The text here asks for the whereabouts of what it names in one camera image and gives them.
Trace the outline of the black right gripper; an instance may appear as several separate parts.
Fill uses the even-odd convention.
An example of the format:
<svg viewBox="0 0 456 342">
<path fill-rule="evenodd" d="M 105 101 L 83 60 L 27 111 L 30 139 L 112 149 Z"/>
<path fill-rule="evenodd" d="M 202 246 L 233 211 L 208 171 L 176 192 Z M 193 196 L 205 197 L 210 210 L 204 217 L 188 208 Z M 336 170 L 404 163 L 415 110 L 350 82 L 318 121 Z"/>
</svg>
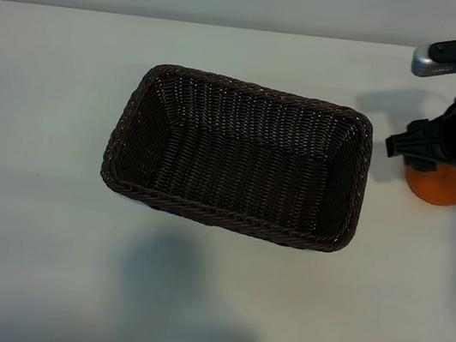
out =
<svg viewBox="0 0 456 342">
<path fill-rule="evenodd" d="M 407 133 L 389 136 L 385 144 L 388 157 L 410 157 L 416 171 L 456 166 L 456 99 L 440 116 L 412 121 Z"/>
</svg>

